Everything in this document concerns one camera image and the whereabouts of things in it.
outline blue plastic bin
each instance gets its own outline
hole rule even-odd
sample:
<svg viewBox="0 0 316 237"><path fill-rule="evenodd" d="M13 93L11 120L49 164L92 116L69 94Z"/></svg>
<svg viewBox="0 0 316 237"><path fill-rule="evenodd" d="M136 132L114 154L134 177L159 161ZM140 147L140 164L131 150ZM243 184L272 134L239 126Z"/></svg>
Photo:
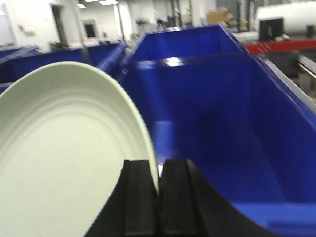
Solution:
<svg viewBox="0 0 316 237"><path fill-rule="evenodd" d="M104 71L113 76L117 73L119 62L125 55L125 48L126 43L119 43L90 47L88 48L88 51L94 66L100 65L105 60L109 61L110 64L104 68ZM61 61L84 62L81 49L63 50L13 58L3 65L0 64L0 83L16 81L36 68Z"/></svg>
<svg viewBox="0 0 316 237"><path fill-rule="evenodd" d="M197 57L216 54L243 54L247 50L222 25L172 28L143 36L124 61L132 63L169 57Z"/></svg>
<svg viewBox="0 0 316 237"><path fill-rule="evenodd" d="M3 58L0 58L0 83L12 82L14 78L14 71L12 68L11 60L21 57L28 53L35 53L36 46L26 46L19 50L13 50L11 54L6 55Z"/></svg>
<svg viewBox="0 0 316 237"><path fill-rule="evenodd" d="M191 159L258 224L316 236L316 115L259 59L140 62L124 74L159 164Z"/></svg>
<svg viewBox="0 0 316 237"><path fill-rule="evenodd" d="M14 48L14 49L7 49L7 50L0 50L0 58L3 58L5 56L8 56L9 54L12 54L21 48Z"/></svg>

